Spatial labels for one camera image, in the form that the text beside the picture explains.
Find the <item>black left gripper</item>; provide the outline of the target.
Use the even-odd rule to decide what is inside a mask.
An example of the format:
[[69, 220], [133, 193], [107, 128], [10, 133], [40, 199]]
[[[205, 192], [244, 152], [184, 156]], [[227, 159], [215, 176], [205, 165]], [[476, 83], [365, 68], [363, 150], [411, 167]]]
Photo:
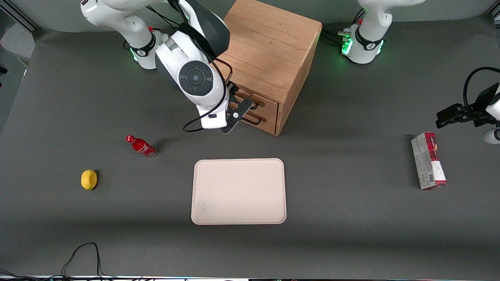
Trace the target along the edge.
[[498, 90], [498, 83], [484, 89], [473, 103], [469, 103], [465, 97], [465, 106], [470, 111], [470, 117], [465, 116], [464, 107], [461, 104], [453, 104], [436, 114], [436, 128], [443, 128], [453, 123], [467, 123], [473, 121], [475, 127], [485, 124], [497, 125], [498, 120], [486, 111], [486, 107], [493, 101]]

